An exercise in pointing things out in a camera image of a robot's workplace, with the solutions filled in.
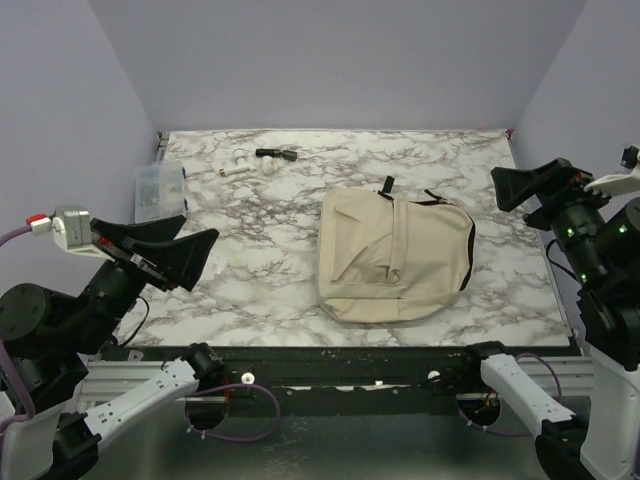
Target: gray wall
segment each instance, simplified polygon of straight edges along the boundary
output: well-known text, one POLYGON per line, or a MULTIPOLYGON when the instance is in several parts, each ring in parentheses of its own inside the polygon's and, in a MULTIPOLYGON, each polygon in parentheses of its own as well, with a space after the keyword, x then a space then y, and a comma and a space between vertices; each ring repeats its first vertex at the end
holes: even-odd
MULTIPOLYGON (((597 176, 618 169, 625 143, 640 142, 640 4, 590 0, 518 123, 516 162, 535 167, 556 157, 597 176)), ((603 209, 615 213, 629 198, 603 209)), ((562 255, 556 250, 556 257, 562 255)), ((577 284, 556 274, 578 324, 577 284)))
MULTIPOLYGON (((6 0, 0 14, 0 232, 81 203, 133 219, 133 171, 151 162, 153 125, 86 1, 6 0)), ((0 293, 24 281, 77 293, 96 266, 51 236, 0 252, 0 293)))
POLYGON ((513 127, 584 0, 90 0, 159 129, 513 127))

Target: wire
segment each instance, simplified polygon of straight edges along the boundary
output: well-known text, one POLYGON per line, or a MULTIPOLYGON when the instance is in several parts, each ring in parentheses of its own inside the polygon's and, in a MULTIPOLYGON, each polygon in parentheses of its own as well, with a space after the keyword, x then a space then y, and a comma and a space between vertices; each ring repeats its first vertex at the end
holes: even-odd
POLYGON ((560 265, 558 262, 556 262, 555 260, 551 260, 551 257, 549 256, 549 252, 551 251, 551 247, 553 247, 556 243, 558 243, 557 239, 553 239, 551 240, 549 243, 547 243, 547 246, 544 249, 544 253, 547 256, 547 260, 549 260, 549 263, 555 267, 558 267, 560 270, 562 270, 564 273, 566 273, 567 275, 569 275, 571 278, 573 278, 576 282, 578 281, 578 279, 576 278, 575 274, 569 270, 567 267, 565 267, 564 265, 560 265))
MULTIPOLYGON (((7 243, 9 240, 16 238, 20 235, 31 231, 30 225, 25 225, 15 230, 10 231, 0 237, 0 247, 7 243)), ((20 399, 20 402, 24 406, 25 413, 20 415, 11 415, 0 422, 0 434, 4 434, 9 425, 16 422, 25 422, 32 419, 36 414, 36 407, 33 404, 33 399, 29 394, 29 390, 25 386, 24 382, 20 378, 20 374, 17 372, 15 365, 11 361, 11 357, 4 346, 2 339, 0 339, 0 367, 4 370, 4 373, 9 380, 13 390, 20 399)))
POLYGON ((209 395, 211 393, 218 393, 218 392, 225 392, 228 390, 231 390, 233 388, 251 388, 254 390, 259 390, 260 392, 264 393, 265 395, 267 395, 271 401, 273 402, 273 406, 275 407, 275 411, 276 411, 276 415, 275 415, 275 419, 273 421, 273 423, 271 424, 271 427, 269 427, 269 429, 264 432, 261 433, 260 435, 256 435, 254 437, 233 437, 233 436, 229 436, 229 435, 222 435, 219 433, 214 433, 211 431, 207 431, 207 430, 198 430, 197 428, 195 428, 191 422, 191 418, 189 418, 189 412, 185 409, 185 413, 184 413, 184 418, 187 421, 187 423, 189 424, 189 428, 187 429, 187 433, 190 433, 192 431, 199 433, 202 438, 204 439, 205 437, 209 437, 209 438, 215 438, 217 440, 223 440, 225 442, 231 442, 231 443, 255 443, 255 442, 259 442, 261 440, 264 440, 268 437, 270 437, 271 435, 273 435, 275 433, 275 431, 278 429, 278 427, 280 426, 280 420, 281 420, 281 410, 280 410, 280 403, 278 403, 278 399, 276 398, 276 396, 271 392, 271 390, 269 390, 266 387, 263 387, 262 385, 256 385, 256 384, 244 384, 244 383, 231 383, 228 385, 222 385, 220 387, 215 387, 215 388, 210 388, 208 390, 202 390, 201 392, 196 392, 195 396, 200 396, 200 395, 209 395))
POLYGON ((121 344, 116 343, 115 345, 117 347, 126 347, 127 345, 129 345, 131 343, 131 341, 136 338, 136 335, 138 334, 138 332, 140 332, 140 329, 142 328, 142 326, 144 325, 144 322, 147 321, 147 317, 149 316, 149 312, 151 311, 151 307, 149 306, 149 302, 147 302, 146 299, 142 298, 142 297, 138 297, 140 300, 142 300, 144 302, 144 304, 147 306, 147 313, 144 314, 144 318, 142 319, 142 321, 140 322, 140 324, 136 327, 136 329, 133 331, 133 333, 131 334, 131 336, 129 336, 129 338, 127 338, 124 342, 122 342, 121 344))
MULTIPOLYGON (((547 362, 544 358, 542 358, 539 355, 536 355, 535 353, 521 353, 520 355, 518 355, 516 357, 516 362, 518 360, 521 360, 523 358, 533 358, 535 360, 537 360, 538 362, 540 362, 542 365, 544 365, 547 370, 549 370, 549 373, 551 373, 551 376, 553 377, 553 380, 556 384, 556 389, 558 391, 558 398, 562 398, 562 387, 560 385, 560 379, 558 378, 558 374, 556 373, 556 371, 553 369, 553 367, 551 366, 551 364, 549 364, 549 362, 547 362)), ((524 437, 528 437, 529 434, 528 433, 513 433, 513 432, 505 432, 502 430, 496 430, 494 428, 490 428, 487 425, 480 425, 479 423, 475 423, 473 420, 470 420, 469 417, 467 417, 464 412, 462 411, 461 408, 458 407, 458 414, 467 422, 467 426, 474 428, 476 430, 479 430, 483 433, 488 433, 490 435, 496 435, 498 437, 510 437, 510 438, 524 438, 524 437)))

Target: backpack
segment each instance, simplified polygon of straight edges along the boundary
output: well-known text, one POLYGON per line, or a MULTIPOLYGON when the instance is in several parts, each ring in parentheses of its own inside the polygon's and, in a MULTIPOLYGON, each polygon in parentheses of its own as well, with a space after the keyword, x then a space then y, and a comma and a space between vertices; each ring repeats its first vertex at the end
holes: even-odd
POLYGON ((341 322, 427 317, 461 295, 473 270, 475 224, 432 194, 411 202, 382 191, 341 188, 322 202, 316 275, 319 305, 341 322))

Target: plastic container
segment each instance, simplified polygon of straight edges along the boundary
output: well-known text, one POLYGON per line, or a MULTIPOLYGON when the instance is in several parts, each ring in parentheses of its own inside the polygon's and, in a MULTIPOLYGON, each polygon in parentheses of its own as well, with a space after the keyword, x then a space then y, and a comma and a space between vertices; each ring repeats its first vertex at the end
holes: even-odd
POLYGON ((180 162, 161 162, 136 171, 136 223, 184 215, 185 174, 180 162))

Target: marble tabletop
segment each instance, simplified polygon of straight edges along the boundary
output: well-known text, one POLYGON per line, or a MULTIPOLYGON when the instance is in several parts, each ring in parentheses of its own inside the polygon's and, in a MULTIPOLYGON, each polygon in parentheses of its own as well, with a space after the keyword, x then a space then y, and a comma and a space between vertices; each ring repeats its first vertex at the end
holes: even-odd
MULTIPOLYGON (((522 211, 500 212, 490 170, 513 167, 502 131, 237 131, 171 134, 164 161, 187 172, 184 233, 221 232, 193 292, 144 292, 151 314, 132 345, 445 346, 500 340, 507 345, 568 345, 537 233, 522 211), (233 151, 293 149, 279 160, 223 178, 233 151), (462 297, 426 319, 342 324, 317 306, 314 289, 320 207, 332 188, 394 191, 424 200, 429 188, 462 207, 477 226, 475 271, 462 297)), ((136 306, 122 321, 126 338, 142 319, 136 306)))

